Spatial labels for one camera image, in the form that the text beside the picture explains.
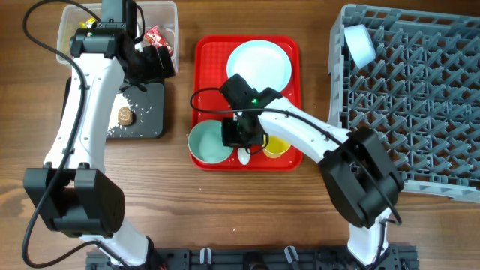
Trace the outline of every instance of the gray dish rack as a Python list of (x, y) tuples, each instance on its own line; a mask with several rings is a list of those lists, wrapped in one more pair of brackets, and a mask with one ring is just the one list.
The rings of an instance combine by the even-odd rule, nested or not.
[[(376, 50), (362, 69), (344, 40), (358, 24)], [(404, 191), (480, 203), (480, 18), (348, 4), (329, 49), (328, 123), (374, 129)]]

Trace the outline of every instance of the black mounting base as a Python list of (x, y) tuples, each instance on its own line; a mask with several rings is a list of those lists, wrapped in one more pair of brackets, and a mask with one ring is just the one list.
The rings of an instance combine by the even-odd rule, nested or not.
[[(200, 251), (186, 248), (157, 249), (166, 260), (168, 270), (363, 270), (345, 247), (319, 247), (317, 249), (298, 249), (298, 264), (288, 263), (283, 250), (213, 250), (211, 264), (200, 263)], [(256, 258), (262, 261), (250, 261)], [(121, 269), (112, 265), (106, 255), (89, 252), (85, 270)], [(416, 247), (390, 244), (382, 255), (381, 263), (374, 270), (418, 270), (419, 261)]]

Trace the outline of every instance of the red tray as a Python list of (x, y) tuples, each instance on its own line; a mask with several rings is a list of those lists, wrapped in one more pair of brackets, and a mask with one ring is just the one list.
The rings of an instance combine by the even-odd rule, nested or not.
[[(244, 35), (216, 35), (207, 36), (198, 42), (195, 49), (195, 83), (194, 91), (205, 87), (220, 87), (228, 79), (227, 61), (233, 50), (239, 45), (254, 40), (270, 41), (282, 48), (292, 62), (292, 77), (282, 91), (298, 108), (302, 107), (302, 92), (300, 89), (300, 61), (299, 47), (289, 37), (284, 36), (244, 36)], [(199, 94), (194, 101), (196, 107), (207, 110), (228, 110), (228, 103), (218, 91), (205, 91)], [(203, 112), (192, 113), (192, 128), (205, 120), (222, 121), (232, 115), (208, 114)], [(279, 158), (271, 159), (263, 152), (250, 157), (247, 166), (241, 165), (237, 158), (237, 149), (230, 157), (219, 164), (204, 164), (190, 155), (193, 163), (203, 170), (220, 171), (288, 171), (295, 169), (301, 162), (303, 154), (293, 146)]]

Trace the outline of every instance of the wood grain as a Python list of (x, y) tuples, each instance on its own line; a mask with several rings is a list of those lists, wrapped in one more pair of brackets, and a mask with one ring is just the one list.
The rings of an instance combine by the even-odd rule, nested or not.
[[(34, 208), (23, 190), (25, 168), (39, 167), (59, 128), (70, 71), (28, 41), (21, 19), (35, 1), (0, 3), (0, 269), (27, 269), (20, 249)], [(480, 16), (480, 1), (357, 1), (418, 11)], [(106, 174), (126, 195), (127, 213), (159, 248), (282, 248), (343, 245), (347, 223), (330, 203), (316, 164), (288, 173), (203, 172), (190, 161), (186, 134), (194, 83), (194, 47), (206, 35), (288, 35), (300, 47), (304, 110), (328, 118), (329, 31), (346, 1), (177, 1), (180, 67), (166, 85), (165, 136), (108, 142)], [(56, 44), (63, 4), (35, 12), (33, 35)], [(422, 269), (477, 269), (480, 210), (476, 204), (402, 193), (404, 225), (391, 242), (417, 245)], [(37, 223), (30, 244), (36, 262), (79, 240)], [(52, 269), (83, 269), (85, 250)]]

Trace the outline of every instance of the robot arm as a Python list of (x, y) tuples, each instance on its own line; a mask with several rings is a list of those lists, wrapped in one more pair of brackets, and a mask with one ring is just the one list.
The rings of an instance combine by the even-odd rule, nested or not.
[[(350, 151), (367, 165), (370, 174), (375, 178), (374, 181), (394, 205), (404, 183), (377, 135), (369, 129), (350, 132), (326, 124), (301, 111), (273, 89), (267, 88), (258, 93), (238, 74), (230, 77), (222, 85), (220, 92), (234, 110), (266, 109), (243, 112), (237, 123), (230, 125), (237, 129), (241, 136), (229, 137), (229, 134), (234, 134), (235, 131), (224, 130), (226, 144), (248, 147), (249, 143), (258, 141), (256, 138), (263, 138), (263, 134), (268, 134), (287, 141), (318, 163), (331, 201), (349, 222), (350, 252), (365, 266), (372, 264), (377, 257), (381, 238), (384, 240), (382, 252), (388, 247), (385, 240), (386, 228), (381, 223), (389, 217), (391, 210), (365, 174), (352, 173), (350, 165), (353, 160), (350, 160), (345, 151)], [(287, 111), (299, 118), (288, 116), (281, 111)], [(301, 119), (329, 132), (345, 147), (339, 147), (336, 142)]]
[[(124, 82), (163, 80), (175, 74), (168, 50), (153, 46), (135, 50), (137, 4), (131, 0), (103, 0), (102, 18), (92, 28), (79, 28), (70, 40), (70, 53), (83, 74), (72, 70), (72, 80), (57, 137), (43, 168), (27, 169), (24, 188), (38, 206), (53, 176), (58, 186), (48, 194), (40, 216), (47, 228), (87, 242), (136, 269), (159, 269), (163, 261), (152, 241), (124, 218), (122, 190), (104, 175), (104, 150), (113, 101)], [(84, 104), (80, 79), (85, 76)], [(79, 105), (84, 106), (67, 163), (60, 168)], [(74, 181), (74, 188), (66, 187)]]

